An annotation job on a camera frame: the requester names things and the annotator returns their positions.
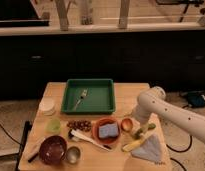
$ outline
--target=orange bowl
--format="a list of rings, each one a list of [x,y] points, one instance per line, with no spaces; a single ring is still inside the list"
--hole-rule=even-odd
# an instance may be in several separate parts
[[[117,123],[118,125],[118,136],[117,137],[108,137],[108,138],[99,138],[99,127],[106,125],[106,124],[113,124]],[[93,138],[100,144],[103,145],[111,145],[116,144],[117,141],[120,138],[120,126],[118,124],[118,121],[113,117],[104,117],[96,121],[96,123],[92,126],[92,136]]]

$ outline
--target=green tray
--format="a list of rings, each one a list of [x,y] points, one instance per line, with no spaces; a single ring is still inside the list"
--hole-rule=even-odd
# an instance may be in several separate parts
[[[81,93],[87,96],[76,110]],[[63,96],[61,111],[67,114],[111,114],[115,111],[114,85],[111,79],[69,79]]]

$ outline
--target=yellow object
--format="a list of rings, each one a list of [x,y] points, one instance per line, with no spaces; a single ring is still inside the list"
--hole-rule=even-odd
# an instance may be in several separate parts
[[[129,152],[137,147],[140,147],[144,142],[145,142],[145,138],[142,136],[139,140],[135,140],[135,141],[132,141],[131,143],[129,144],[126,144],[122,147],[122,151],[124,152]]]

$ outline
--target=white cloth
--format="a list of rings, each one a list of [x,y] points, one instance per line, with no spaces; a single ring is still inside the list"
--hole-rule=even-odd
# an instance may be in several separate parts
[[[161,145],[157,135],[151,135],[140,147],[132,150],[131,155],[152,162],[161,162]]]

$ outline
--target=metal pole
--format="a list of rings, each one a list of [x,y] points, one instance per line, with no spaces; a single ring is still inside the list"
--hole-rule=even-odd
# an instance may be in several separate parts
[[[121,0],[119,28],[126,29],[128,26],[128,13],[130,7],[130,0]]]
[[[67,17],[67,9],[65,6],[65,1],[64,0],[55,0],[55,4],[57,7],[57,13],[60,21],[60,30],[67,31],[69,22],[68,22],[68,17]]]

